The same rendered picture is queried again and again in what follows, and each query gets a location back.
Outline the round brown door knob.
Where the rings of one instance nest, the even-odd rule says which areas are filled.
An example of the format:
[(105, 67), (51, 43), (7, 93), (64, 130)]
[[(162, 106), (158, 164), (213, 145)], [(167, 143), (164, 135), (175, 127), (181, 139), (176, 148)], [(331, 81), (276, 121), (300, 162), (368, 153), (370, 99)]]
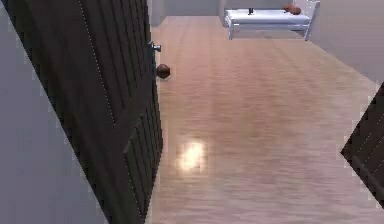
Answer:
[(167, 64), (159, 64), (156, 67), (156, 75), (161, 79), (166, 79), (170, 76), (171, 69)]

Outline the dark brown room door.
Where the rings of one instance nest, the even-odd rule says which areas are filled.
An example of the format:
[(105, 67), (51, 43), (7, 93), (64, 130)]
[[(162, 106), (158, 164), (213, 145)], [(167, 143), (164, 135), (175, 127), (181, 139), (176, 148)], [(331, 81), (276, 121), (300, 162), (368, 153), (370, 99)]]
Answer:
[(145, 224), (163, 140), (146, 0), (1, 0), (109, 224)]

